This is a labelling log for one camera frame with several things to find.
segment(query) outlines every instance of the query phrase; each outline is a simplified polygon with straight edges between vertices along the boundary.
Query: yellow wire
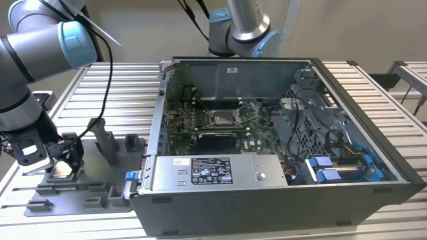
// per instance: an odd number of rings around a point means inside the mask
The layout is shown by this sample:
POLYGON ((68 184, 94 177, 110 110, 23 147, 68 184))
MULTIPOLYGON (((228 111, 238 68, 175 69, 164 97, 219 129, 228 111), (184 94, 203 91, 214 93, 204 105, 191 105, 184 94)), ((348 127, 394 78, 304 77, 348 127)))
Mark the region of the yellow wire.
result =
POLYGON ((342 145, 343 145, 343 147, 347 149, 347 151, 348 151, 351 154, 355 154, 355 152, 346 146, 344 143, 343 143, 342 145))

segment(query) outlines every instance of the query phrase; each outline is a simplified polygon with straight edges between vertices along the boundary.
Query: circuit board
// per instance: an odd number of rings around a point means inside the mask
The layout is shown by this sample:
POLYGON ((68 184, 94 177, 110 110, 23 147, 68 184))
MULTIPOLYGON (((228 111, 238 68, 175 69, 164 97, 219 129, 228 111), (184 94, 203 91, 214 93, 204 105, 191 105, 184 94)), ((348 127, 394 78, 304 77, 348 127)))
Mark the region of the circuit board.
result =
POLYGON ((167 129, 172 155, 283 154, 267 107, 256 100, 240 101, 235 109, 186 103, 168 110, 167 129))

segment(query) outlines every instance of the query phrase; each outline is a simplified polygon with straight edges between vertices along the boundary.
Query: robotic arm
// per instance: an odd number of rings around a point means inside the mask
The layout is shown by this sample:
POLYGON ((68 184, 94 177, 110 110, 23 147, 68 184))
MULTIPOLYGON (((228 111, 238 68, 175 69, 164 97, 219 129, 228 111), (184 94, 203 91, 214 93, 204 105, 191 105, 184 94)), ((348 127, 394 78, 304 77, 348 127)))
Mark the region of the robotic arm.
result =
MULTIPOLYGON (((84 0, 70 0, 76 9, 84 0)), ((58 0, 19 0, 8 12, 14 34, 0 36, 0 133, 10 143, 8 152, 18 163, 38 172, 66 161, 80 167, 83 152, 66 150, 64 142, 28 84, 79 69, 96 61, 96 50, 83 25, 58 0)))
MULTIPOLYGON (((64 161, 74 171, 84 154, 76 134, 59 136, 28 84, 96 61, 96 50, 84 26, 72 21, 86 0, 18 0, 8 13, 14 34, 0 36, 0 134, 4 151, 28 173, 64 161)), ((280 35, 271 29, 259 0, 227 0, 228 8, 210 17, 210 52, 220 57, 274 57, 280 35)))

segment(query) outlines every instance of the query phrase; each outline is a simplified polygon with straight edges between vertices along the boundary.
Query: aluminum extrusion table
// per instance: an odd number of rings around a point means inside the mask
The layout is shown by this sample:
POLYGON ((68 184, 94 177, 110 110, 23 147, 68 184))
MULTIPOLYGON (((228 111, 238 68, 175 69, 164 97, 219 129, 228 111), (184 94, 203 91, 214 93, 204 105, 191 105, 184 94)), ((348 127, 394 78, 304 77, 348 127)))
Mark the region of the aluminum extrusion table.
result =
POLYGON ((427 96, 427 61, 396 61, 388 73, 396 74, 423 96, 427 96))
MULTIPOLYGON (((324 64, 418 174, 427 181, 427 129, 425 125, 358 65, 350 65, 346 61, 324 62, 324 64)), ((108 73, 110 64, 106 62, 94 64, 76 74, 51 111, 51 117, 60 133, 76 132, 79 134, 86 129, 90 118, 99 115, 108 73)), ((114 131, 116 138, 124 137, 127 133, 138 133, 148 139, 158 89, 158 63, 115 63, 104 117, 106 129, 114 131)), ((26 217, 24 205, 32 198, 34 188, 42 179, 42 173, 23 175, 15 163, 0 182, 0 238, 155 239, 146 235, 134 211, 26 217)), ((427 239, 427 189, 405 204, 384 206, 359 226, 227 236, 195 236, 186 239, 427 239)))

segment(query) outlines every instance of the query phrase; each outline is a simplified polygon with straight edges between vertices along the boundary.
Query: warning label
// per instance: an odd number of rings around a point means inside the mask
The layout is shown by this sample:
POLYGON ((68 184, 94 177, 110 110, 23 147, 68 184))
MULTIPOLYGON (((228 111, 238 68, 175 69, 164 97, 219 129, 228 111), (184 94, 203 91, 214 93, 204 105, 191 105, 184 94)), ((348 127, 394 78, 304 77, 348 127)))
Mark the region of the warning label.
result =
POLYGON ((230 157, 204 157, 191 159, 192 184, 232 184, 230 157))

